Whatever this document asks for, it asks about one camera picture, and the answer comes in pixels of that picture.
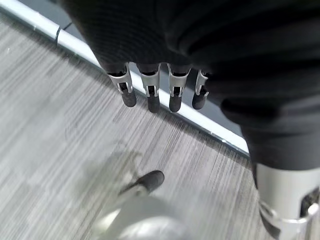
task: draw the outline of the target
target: gray carpet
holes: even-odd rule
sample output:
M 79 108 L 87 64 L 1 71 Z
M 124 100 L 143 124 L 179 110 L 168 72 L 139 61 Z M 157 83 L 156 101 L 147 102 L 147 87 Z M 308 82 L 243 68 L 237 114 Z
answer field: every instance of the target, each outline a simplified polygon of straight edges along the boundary
M 97 69 L 0 15 L 0 239 L 86 240 L 134 173 L 196 240 L 269 240 L 249 161 L 143 97 L 127 108 Z M 319 218 L 300 239 L 320 238 Z

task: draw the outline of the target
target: robotic finger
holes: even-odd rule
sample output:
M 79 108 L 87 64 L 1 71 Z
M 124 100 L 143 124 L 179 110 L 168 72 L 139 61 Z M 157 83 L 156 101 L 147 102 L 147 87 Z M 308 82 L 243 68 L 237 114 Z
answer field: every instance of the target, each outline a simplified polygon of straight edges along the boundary
M 137 104 L 137 98 L 132 86 L 128 63 L 109 64 L 105 70 L 113 85 L 121 93 L 123 103 L 127 107 L 134 107 Z
M 160 88 L 160 64 L 137 64 L 147 97 L 148 109 L 152 113 L 160 110 L 159 88 Z
M 191 70 L 190 65 L 173 65 L 168 64 L 169 68 L 169 88 L 170 100 L 169 108 L 171 112 L 176 113 L 181 107 L 182 94 L 186 87 L 187 77 Z

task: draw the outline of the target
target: prosthetic hand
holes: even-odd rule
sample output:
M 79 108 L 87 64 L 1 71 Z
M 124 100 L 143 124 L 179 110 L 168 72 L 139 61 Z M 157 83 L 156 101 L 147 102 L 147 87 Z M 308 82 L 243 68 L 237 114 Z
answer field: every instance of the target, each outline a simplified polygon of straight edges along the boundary
M 320 3 L 306 0 L 60 0 L 121 93 L 136 104 L 137 64 L 151 112 L 159 64 L 169 65 L 170 109 L 191 66 L 193 106 L 205 98 L 239 124 L 259 210 L 276 239 L 291 239 L 319 209 Z

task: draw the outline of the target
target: blurry metal object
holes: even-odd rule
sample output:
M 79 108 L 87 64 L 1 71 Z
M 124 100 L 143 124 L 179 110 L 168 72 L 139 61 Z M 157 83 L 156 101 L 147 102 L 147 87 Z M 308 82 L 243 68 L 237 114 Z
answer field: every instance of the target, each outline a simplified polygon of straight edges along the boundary
M 292 240 L 319 212 L 320 168 L 282 170 L 258 163 L 253 170 L 262 223 L 276 240 Z
M 149 196 L 164 176 L 150 172 L 120 192 L 117 204 L 92 228 L 95 240 L 188 240 L 186 227 L 164 201 Z

